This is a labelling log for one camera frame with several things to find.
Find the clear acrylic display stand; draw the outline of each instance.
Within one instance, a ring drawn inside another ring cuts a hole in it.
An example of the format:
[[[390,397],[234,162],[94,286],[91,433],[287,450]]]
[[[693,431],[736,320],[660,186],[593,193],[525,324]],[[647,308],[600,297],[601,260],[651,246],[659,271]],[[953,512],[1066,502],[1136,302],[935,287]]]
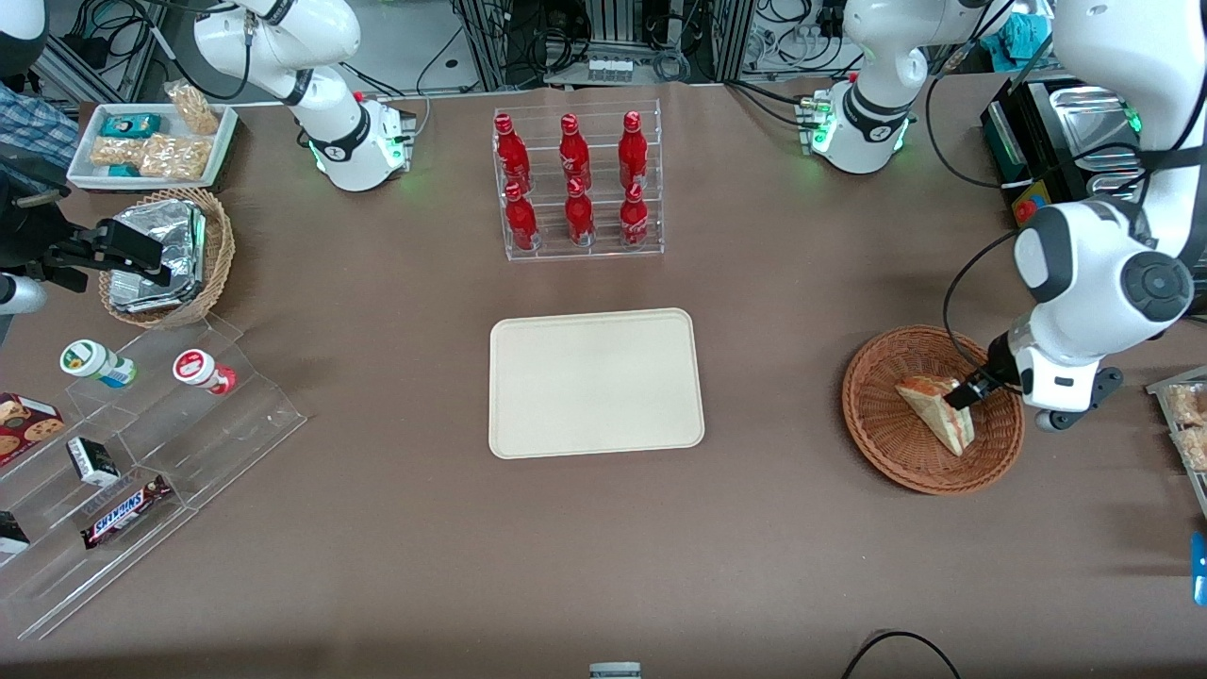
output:
[[[641,113],[641,131],[648,144],[645,200],[649,210],[649,230],[641,247],[626,248],[620,242],[620,205],[624,187],[620,186],[620,134],[624,131],[624,113]],[[576,258],[617,254],[659,254],[666,248],[665,218],[663,215],[663,115],[658,99],[619,101],[613,104],[566,104],[558,106],[517,106],[495,109],[495,113],[508,113],[515,131],[527,146],[532,165],[532,191],[527,198],[536,209],[541,246],[525,251],[514,245],[507,228],[507,198],[503,187],[507,180],[498,159],[498,134],[492,136],[495,180],[498,183],[498,212],[503,223],[503,245],[511,261]],[[591,199],[595,215],[595,242],[579,247],[570,240],[566,223],[566,177],[561,170],[561,116],[578,116],[578,128],[587,140],[590,152]]]
[[[49,634],[305,422],[247,362],[239,335],[214,315],[144,332],[117,351],[138,367],[132,385],[76,381],[54,404],[74,425],[0,468],[0,509],[30,542],[0,563],[0,604],[19,638]],[[235,388],[216,397],[179,382],[173,362],[191,349],[234,369]],[[82,484],[66,451],[75,437],[103,444],[122,478],[105,488]],[[156,476],[175,492],[86,550],[80,532]]]

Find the red emergency stop button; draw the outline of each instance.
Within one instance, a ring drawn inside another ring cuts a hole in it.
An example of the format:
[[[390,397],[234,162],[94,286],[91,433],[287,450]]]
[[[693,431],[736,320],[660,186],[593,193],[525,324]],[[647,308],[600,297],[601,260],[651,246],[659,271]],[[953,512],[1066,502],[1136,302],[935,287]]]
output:
[[[1036,200],[1027,198],[1014,207],[1014,221],[1019,222],[1019,226],[1022,226],[1038,211],[1039,205],[1036,204]]]

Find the foil-wrapped food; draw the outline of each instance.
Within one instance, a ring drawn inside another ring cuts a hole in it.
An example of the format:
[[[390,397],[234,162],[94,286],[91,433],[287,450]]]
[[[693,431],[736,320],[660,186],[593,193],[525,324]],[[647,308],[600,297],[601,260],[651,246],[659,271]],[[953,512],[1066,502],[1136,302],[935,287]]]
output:
[[[205,285],[205,213],[192,200],[168,199],[134,205],[113,218],[163,244],[163,265],[171,270],[168,285],[115,270],[109,300],[122,312],[180,306],[194,299]]]

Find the plaid shirt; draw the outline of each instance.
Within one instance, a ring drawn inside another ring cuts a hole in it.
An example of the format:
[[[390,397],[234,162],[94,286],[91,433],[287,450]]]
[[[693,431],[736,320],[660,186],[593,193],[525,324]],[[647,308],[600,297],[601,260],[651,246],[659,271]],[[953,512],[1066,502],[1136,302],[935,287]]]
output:
[[[17,94],[0,83],[0,141],[37,153],[65,169],[75,154],[78,130],[78,125],[54,106]]]

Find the cookie box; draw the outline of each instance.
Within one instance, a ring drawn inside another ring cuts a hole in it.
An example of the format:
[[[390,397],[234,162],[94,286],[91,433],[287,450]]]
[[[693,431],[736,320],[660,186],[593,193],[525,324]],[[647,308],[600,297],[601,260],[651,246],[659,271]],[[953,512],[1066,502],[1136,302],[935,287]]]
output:
[[[54,406],[0,393],[0,467],[58,434],[63,416]]]

